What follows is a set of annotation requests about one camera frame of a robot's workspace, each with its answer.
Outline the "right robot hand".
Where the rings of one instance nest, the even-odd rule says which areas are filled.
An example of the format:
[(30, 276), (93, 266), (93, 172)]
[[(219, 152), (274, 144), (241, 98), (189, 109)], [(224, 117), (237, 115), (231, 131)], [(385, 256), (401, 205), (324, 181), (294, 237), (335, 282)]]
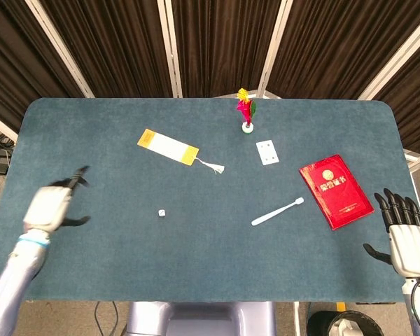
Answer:
[(386, 263), (402, 277), (420, 278), (420, 208), (409, 198), (383, 189), (375, 193), (379, 204), (390, 252), (384, 253), (364, 243), (363, 248), (372, 258)]

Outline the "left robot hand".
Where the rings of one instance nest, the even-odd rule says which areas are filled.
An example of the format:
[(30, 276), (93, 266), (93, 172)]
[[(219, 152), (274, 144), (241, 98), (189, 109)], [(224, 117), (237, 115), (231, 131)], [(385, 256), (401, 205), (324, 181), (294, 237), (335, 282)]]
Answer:
[(77, 169), (72, 177), (39, 188), (24, 216), (24, 233), (30, 230), (42, 230), (50, 234), (61, 226), (77, 227), (87, 223), (90, 220), (89, 216), (70, 219), (66, 214), (78, 185), (89, 186), (83, 178), (88, 169), (89, 166), (85, 165)]

